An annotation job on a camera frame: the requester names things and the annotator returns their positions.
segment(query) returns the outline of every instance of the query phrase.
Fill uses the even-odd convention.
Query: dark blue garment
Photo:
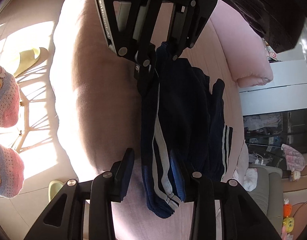
[[[156,53],[156,72],[142,98],[141,160],[148,208],[167,218],[185,199],[178,162],[220,181],[232,128],[224,124],[222,80],[210,94],[209,77],[188,59],[173,61],[166,42]]]

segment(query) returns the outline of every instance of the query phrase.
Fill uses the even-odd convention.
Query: gray seat cushion
[[[278,173],[269,174],[269,205],[267,217],[281,234],[282,221],[283,221],[283,188],[281,176]]]
[[[269,203],[269,174],[266,169],[259,167],[257,167],[257,173],[257,187],[248,193],[257,203],[263,213],[267,215]]]

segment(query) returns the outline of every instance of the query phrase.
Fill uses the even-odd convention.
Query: patterned sock
[[[12,198],[23,186],[23,161],[11,148],[0,144],[0,196]]]
[[[20,93],[15,78],[0,66],[0,127],[18,122]]]

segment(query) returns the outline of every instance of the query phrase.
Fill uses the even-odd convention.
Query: white cabinet
[[[273,81],[265,86],[239,89],[242,115],[307,108],[306,61],[274,62],[270,66]]]

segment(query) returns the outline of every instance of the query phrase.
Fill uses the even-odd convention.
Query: orange toy
[[[292,205],[289,204],[289,199],[285,199],[285,204],[283,205],[283,218],[290,217],[292,212]]]

